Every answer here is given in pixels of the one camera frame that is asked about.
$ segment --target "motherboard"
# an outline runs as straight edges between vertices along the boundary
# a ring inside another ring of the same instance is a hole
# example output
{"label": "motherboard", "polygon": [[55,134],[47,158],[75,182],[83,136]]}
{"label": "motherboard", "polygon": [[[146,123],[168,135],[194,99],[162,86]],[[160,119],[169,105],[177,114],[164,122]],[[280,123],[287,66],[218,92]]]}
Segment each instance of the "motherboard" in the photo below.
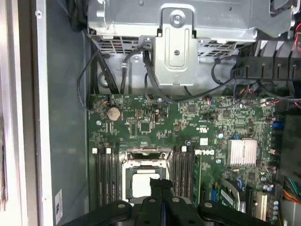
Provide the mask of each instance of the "motherboard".
{"label": "motherboard", "polygon": [[198,205],[220,202],[277,220],[271,139],[274,105],[233,97],[173,104],[159,97],[92,96],[88,119],[90,208],[149,196],[150,178]]}

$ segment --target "chipset heatsink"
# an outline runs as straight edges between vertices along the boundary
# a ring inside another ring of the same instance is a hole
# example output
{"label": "chipset heatsink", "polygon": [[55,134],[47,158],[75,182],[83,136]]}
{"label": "chipset heatsink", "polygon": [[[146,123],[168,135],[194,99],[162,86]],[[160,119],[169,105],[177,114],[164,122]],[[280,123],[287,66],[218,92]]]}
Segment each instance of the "chipset heatsink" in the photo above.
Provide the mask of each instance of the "chipset heatsink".
{"label": "chipset heatsink", "polygon": [[257,140],[229,140],[227,165],[253,166],[256,164]]}

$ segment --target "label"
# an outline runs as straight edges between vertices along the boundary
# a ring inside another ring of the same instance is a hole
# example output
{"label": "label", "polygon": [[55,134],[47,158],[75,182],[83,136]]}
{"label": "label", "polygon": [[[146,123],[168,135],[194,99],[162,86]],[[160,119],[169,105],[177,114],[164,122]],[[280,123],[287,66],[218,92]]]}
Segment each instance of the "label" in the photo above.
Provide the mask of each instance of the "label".
{"label": "label", "polygon": [[208,138],[200,138],[199,145],[207,146],[208,145]]}
{"label": "label", "polygon": [[194,151],[195,155],[214,155],[214,150],[198,150]]}
{"label": "label", "polygon": [[55,224],[63,217],[63,197],[62,190],[60,190],[55,196]]}
{"label": "label", "polygon": [[233,206],[233,200],[223,190],[221,190],[222,196]]}

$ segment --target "microchip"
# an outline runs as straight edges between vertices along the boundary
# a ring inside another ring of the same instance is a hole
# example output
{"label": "microchip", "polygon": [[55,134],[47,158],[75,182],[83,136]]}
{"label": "microchip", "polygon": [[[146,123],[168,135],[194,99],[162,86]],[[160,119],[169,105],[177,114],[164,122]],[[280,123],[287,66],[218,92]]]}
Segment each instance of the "microchip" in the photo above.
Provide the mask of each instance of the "microchip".
{"label": "microchip", "polygon": [[151,130],[151,125],[149,122],[141,122],[141,132],[150,132]]}
{"label": "microchip", "polygon": [[188,113],[195,113],[196,106],[195,105],[188,105]]}
{"label": "microchip", "polygon": [[230,110],[224,110],[222,113],[223,118],[230,118]]}
{"label": "microchip", "polygon": [[251,180],[251,181],[255,181],[255,177],[256,177],[256,173],[254,173],[254,172],[250,172],[249,173],[249,180]]}

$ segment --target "red wire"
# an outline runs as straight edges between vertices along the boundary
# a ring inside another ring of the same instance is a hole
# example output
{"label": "red wire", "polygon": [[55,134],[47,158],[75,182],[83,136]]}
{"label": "red wire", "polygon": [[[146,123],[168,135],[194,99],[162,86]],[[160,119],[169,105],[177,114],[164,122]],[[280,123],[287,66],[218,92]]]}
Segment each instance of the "red wire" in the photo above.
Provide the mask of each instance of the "red wire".
{"label": "red wire", "polygon": [[298,46],[298,43],[297,43],[297,42],[298,42],[298,41],[297,41],[297,40],[298,40],[298,36],[299,36],[299,35],[298,35],[298,29],[299,29],[300,26],[301,26],[301,24],[298,24],[298,26],[296,27],[296,30],[295,30],[295,32],[296,32],[296,37],[295,37],[295,42],[294,42],[294,43],[295,43],[297,49],[301,52],[301,47]]}

